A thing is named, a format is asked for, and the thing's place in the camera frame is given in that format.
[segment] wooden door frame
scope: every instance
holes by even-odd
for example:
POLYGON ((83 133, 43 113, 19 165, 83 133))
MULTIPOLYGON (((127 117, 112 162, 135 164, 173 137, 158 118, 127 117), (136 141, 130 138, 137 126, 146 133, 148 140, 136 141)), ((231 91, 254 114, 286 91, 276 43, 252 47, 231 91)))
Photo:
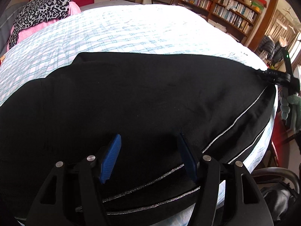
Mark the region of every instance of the wooden door frame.
POLYGON ((278 3, 278 0, 270 0, 270 2, 268 3, 268 7, 267 7, 267 10, 261 21, 261 24, 259 25, 254 37, 252 38, 252 40, 248 46, 248 48, 251 51, 254 52, 256 50, 258 44, 261 42, 269 24, 270 24, 270 21, 272 20, 273 14, 277 7, 277 3, 278 3))

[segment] wooden bookshelf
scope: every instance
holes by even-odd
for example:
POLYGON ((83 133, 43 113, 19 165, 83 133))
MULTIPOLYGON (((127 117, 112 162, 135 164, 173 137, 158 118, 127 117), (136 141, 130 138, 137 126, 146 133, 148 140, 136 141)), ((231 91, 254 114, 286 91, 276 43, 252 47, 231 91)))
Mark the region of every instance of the wooden bookshelf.
POLYGON ((229 11, 232 12, 234 15, 237 15, 238 17, 244 19, 247 22, 247 25, 250 26, 249 31, 247 33, 243 32, 241 28, 238 26, 232 24, 231 22, 227 21, 226 19, 222 18, 218 14, 214 13, 216 5, 226 7, 222 3, 219 3, 218 0, 209 0, 212 4, 209 7, 209 9, 204 9, 202 7, 196 6, 195 4, 189 2, 189 1, 183 1, 179 0, 179 3, 183 3, 185 5, 189 5, 192 7, 192 11, 195 13, 200 13, 204 15, 207 20, 211 19, 214 22, 220 23, 221 25, 225 26, 227 29, 227 33, 232 34, 234 37, 236 37, 240 42, 244 45, 247 41, 248 37, 252 34, 252 31, 254 30, 255 26, 257 25, 258 19, 260 18, 260 12, 256 11, 254 8, 243 2, 242 0, 234 0, 239 2, 240 4, 244 5, 246 8, 250 9, 252 12, 256 14, 256 18, 254 21, 251 21, 250 19, 247 19, 244 15, 241 13, 234 11, 233 9, 230 9, 229 11))

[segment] metal rivet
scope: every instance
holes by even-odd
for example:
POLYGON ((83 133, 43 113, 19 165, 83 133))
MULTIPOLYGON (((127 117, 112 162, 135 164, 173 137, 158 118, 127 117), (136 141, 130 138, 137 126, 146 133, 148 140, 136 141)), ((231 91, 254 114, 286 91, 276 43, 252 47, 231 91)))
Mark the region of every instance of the metal rivet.
POLYGON ((87 161, 94 161, 95 160, 95 156, 94 155, 89 155, 87 157, 87 161))
POLYGON ((204 161, 211 161, 211 156, 210 155, 204 155, 203 159, 204 159, 204 161))
POLYGON ((58 161, 55 166, 56 167, 62 167, 64 165, 64 163, 62 161, 58 161))
POLYGON ((235 165, 237 165, 238 167, 242 167, 243 166, 243 163, 241 161, 236 161, 235 162, 235 165))

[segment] bookshelf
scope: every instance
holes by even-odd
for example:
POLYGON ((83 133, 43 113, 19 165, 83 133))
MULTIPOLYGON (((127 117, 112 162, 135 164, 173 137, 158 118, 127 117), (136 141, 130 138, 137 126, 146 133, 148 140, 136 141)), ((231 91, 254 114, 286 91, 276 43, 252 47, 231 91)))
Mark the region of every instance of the bookshelf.
POLYGON ((241 0, 179 0, 195 13, 226 27, 243 45, 255 28, 260 13, 241 0))

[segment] blue plaid fabric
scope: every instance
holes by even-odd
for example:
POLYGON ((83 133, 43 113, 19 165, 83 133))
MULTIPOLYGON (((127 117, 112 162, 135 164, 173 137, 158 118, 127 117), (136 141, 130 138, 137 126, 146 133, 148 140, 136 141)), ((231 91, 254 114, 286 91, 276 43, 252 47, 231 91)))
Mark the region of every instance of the blue plaid fabric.
MULTIPOLYGON (((78 53, 108 51, 203 54, 232 59, 255 69, 267 69, 248 48, 186 8, 166 5, 101 7, 52 24, 8 51, 0 66, 0 106, 23 84, 71 64, 78 53)), ((257 166, 267 149, 276 109, 275 99, 270 123, 244 161, 249 171, 257 166)), ((219 204, 224 194, 225 183, 221 183, 219 204)), ((192 209, 193 206, 156 226, 186 225, 192 209)))

